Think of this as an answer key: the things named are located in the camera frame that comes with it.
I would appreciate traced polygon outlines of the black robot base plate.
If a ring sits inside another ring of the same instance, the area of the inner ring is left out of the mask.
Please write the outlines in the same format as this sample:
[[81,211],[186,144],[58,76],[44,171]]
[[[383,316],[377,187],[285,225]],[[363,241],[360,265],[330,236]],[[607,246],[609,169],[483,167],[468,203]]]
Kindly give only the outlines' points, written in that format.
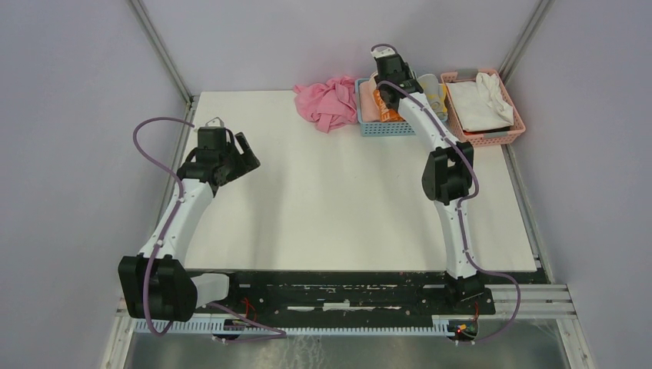
[[506,278],[482,274],[484,293],[462,302],[448,295],[442,272],[232,271],[220,303],[277,328],[426,327],[436,316],[491,316]]

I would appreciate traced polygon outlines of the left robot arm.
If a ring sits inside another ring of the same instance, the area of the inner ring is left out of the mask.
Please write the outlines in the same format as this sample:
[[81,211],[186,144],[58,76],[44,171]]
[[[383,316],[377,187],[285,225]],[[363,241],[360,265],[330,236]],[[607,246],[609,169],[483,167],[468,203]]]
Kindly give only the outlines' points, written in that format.
[[188,321],[213,302],[236,311],[242,293],[222,273],[192,277],[185,269],[188,249],[204,212],[218,189],[260,167],[247,138],[228,128],[198,129],[198,143],[181,163],[179,179],[164,218],[135,256],[124,256],[118,276],[131,317]]

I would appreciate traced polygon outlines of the yellow grey patterned towel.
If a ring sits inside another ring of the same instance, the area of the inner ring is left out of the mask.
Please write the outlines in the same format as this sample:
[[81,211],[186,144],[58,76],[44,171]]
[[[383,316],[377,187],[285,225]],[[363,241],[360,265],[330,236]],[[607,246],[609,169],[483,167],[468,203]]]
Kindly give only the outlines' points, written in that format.
[[445,98],[447,97],[445,86],[439,82],[438,77],[434,74],[421,75],[417,78],[417,81],[423,88],[431,109],[440,121],[446,122],[448,114],[445,106]]

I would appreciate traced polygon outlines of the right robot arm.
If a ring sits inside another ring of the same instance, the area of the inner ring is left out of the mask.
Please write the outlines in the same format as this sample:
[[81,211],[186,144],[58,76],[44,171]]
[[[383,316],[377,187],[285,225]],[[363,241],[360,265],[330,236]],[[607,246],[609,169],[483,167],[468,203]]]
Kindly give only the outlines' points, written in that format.
[[467,233],[466,201],[477,194],[474,149],[459,141],[436,116],[409,64],[396,51],[387,48],[372,56],[382,101],[411,126],[429,150],[421,186],[434,202],[444,236],[444,304],[449,311],[463,314],[484,291]]

